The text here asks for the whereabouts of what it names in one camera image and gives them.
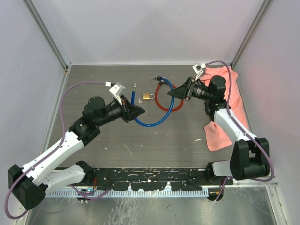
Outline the blue cable lock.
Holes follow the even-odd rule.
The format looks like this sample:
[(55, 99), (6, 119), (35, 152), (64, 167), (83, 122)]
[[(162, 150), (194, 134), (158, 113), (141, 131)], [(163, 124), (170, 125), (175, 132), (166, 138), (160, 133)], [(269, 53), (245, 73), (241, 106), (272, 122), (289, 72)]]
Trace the blue cable lock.
[[(157, 76), (156, 81), (158, 82), (157, 86), (162, 86), (163, 84), (165, 84), (168, 86), (169, 90), (173, 90), (175, 87), (167, 78), (162, 77), (162, 76)], [(151, 116), (150, 114), (154, 113), (155, 109), (150, 110), (150, 112), (146, 112), (146, 115), (144, 116), (144, 118), (148, 122), (141, 121), (141, 120), (139, 120), (139, 118), (135, 119), (134, 121), (140, 126), (147, 127), (147, 128), (156, 127), (156, 126), (162, 124), (169, 117), (169, 115), (171, 114), (171, 112), (173, 111), (174, 108), (178, 108), (177, 106), (174, 106), (174, 103), (175, 103), (174, 97), (170, 98), (168, 107), (167, 106), (163, 107), (160, 103), (158, 103), (159, 101), (158, 101), (157, 89), (159, 90), (160, 88), (158, 88), (158, 87), (155, 88), (155, 92), (154, 92), (155, 98), (153, 100), (155, 102), (155, 106), (157, 106), (158, 109), (162, 110), (162, 112), (159, 112), (158, 115), (154, 115), (154, 116)]]

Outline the blue lock keys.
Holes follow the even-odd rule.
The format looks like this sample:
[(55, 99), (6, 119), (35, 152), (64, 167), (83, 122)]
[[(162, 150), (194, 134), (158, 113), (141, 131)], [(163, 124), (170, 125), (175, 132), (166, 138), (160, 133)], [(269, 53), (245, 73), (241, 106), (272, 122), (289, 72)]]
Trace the blue lock keys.
[(149, 80), (149, 83), (152, 82), (152, 81), (156, 81), (156, 80), (157, 80), (156, 76), (155, 77), (151, 77), (150, 80)]

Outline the brass padlock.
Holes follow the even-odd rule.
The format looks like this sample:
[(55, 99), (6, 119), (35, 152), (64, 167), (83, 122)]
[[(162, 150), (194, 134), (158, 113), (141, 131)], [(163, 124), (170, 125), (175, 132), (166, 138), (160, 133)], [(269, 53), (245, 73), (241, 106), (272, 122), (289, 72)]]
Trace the brass padlock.
[(145, 92), (142, 95), (143, 100), (152, 100), (155, 98), (155, 95), (152, 93)]

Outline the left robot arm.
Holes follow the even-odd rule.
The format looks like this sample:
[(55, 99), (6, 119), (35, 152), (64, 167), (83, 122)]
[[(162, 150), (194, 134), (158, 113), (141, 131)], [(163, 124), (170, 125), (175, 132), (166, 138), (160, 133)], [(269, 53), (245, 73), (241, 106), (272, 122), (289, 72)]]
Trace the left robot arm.
[(106, 105), (102, 97), (92, 97), (79, 118), (64, 136), (31, 162), (8, 170), (8, 187), (26, 209), (38, 206), (46, 195), (62, 187), (81, 183), (90, 185), (95, 173), (85, 161), (78, 161), (70, 168), (54, 172), (65, 159), (84, 148), (100, 134), (100, 126), (116, 119), (132, 121), (142, 115), (142, 107), (131, 104), (124, 96)]

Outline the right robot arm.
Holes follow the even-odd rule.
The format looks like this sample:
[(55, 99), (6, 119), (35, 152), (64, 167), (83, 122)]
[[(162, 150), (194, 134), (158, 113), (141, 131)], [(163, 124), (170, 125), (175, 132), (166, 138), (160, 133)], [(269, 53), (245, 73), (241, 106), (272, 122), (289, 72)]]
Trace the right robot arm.
[(215, 185), (222, 177), (235, 180), (257, 179), (270, 173), (268, 162), (270, 150), (266, 138), (258, 138), (237, 119), (225, 100), (225, 78), (215, 75), (208, 86), (197, 83), (189, 77), (185, 83), (168, 95), (180, 100), (192, 97), (204, 100), (205, 112), (219, 125), (233, 144), (231, 159), (207, 164), (206, 180)]

